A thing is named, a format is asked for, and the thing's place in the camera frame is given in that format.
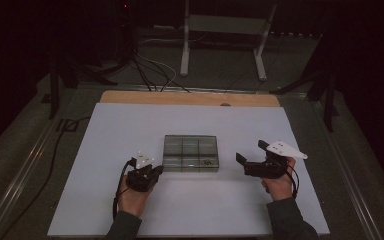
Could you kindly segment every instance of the white desk leg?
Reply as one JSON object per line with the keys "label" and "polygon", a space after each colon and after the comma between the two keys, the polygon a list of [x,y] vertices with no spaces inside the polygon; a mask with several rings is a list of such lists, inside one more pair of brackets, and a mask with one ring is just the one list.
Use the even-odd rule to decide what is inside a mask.
{"label": "white desk leg", "polygon": [[260,80],[267,80],[266,70],[264,69],[263,59],[261,58],[261,54],[263,53],[264,44],[266,44],[267,36],[270,32],[271,22],[273,20],[274,12],[276,11],[276,4],[273,4],[270,15],[267,18],[266,24],[264,26],[264,31],[261,34],[261,42],[258,48],[254,49],[254,58],[255,64],[257,66],[258,78]]}
{"label": "white desk leg", "polygon": [[189,0],[185,2],[185,33],[183,39],[182,62],[180,64],[180,76],[187,76],[189,68]]}

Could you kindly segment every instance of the dark background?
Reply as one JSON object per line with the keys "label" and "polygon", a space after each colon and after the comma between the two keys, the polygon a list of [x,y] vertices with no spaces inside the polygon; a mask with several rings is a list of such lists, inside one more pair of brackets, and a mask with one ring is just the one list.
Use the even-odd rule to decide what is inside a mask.
{"label": "dark background", "polygon": [[[110,1],[101,1],[102,8],[92,7],[92,2],[0,1],[0,135],[35,95],[35,84],[48,74],[53,44],[81,61],[99,63],[105,57],[105,41],[112,36],[103,37],[105,28],[90,25],[85,9],[97,10],[95,26],[111,29],[119,22],[109,17],[113,13],[105,4]],[[183,1],[136,2],[134,24],[182,25]],[[217,6],[217,11],[232,16],[258,14],[252,10],[258,8],[231,7],[233,0],[222,1],[223,5],[199,2],[191,8],[205,12]],[[276,36],[323,34],[303,75],[325,69],[326,64],[337,70],[337,90],[344,94],[384,170],[384,2],[285,1],[279,3],[272,31]]]}

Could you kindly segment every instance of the white plastic part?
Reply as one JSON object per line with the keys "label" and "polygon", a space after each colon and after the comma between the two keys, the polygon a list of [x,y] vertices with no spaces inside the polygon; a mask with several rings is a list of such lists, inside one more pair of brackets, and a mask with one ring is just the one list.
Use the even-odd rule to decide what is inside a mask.
{"label": "white plastic part", "polygon": [[284,157],[297,157],[297,158],[302,158],[302,159],[307,159],[308,156],[297,149],[289,146],[288,144],[282,142],[282,141],[277,141],[272,144],[270,144],[267,147],[267,150],[276,153],[280,156]]}
{"label": "white plastic part", "polygon": [[141,169],[143,167],[146,167],[152,164],[153,162],[154,162],[154,158],[151,158],[143,154],[141,151],[139,151],[136,158],[136,169]]}

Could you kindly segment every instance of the dark sleeve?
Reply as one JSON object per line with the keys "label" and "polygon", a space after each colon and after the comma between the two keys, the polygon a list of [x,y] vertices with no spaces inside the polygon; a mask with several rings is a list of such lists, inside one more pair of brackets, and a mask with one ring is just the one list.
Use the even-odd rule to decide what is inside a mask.
{"label": "dark sleeve", "polygon": [[318,239],[316,230],[301,216],[295,199],[287,198],[267,204],[273,239]]}
{"label": "dark sleeve", "polygon": [[135,239],[141,223],[142,220],[138,217],[124,211],[119,211],[105,239]]}

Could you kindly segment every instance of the black stand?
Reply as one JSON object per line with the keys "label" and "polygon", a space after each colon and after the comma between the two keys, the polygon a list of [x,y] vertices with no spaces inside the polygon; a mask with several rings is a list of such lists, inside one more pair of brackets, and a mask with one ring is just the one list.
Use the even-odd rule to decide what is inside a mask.
{"label": "black stand", "polygon": [[307,93],[309,101],[319,101],[326,92],[326,102],[324,109],[323,121],[330,132],[332,128],[332,116],[334,111],[333,100],[335,97],[335,79],[336,71],[317,71],[312,75],[300,78],[297,81],[274,91],[269,91],[270,94],[282,95],[285,94],[305,83],[313,81],[313,85]]}
{"label": "black stand", "polygon": [[61,77],[64,85],[68,88],[76,88],[78,85],[77,76],[74,70],[82,72],[91,77],[96,82],[103,85],[116,86],[117,83],[111,82],[101,75],[93,72],[89,68],[85,67],[81,63],[74,60],[67,54],[59,53],[58,51],[52,51],[50,56],[49,76],[51,81],[51,113],[49,119],[53,119],[59,109],[59,84],[58,76]]}

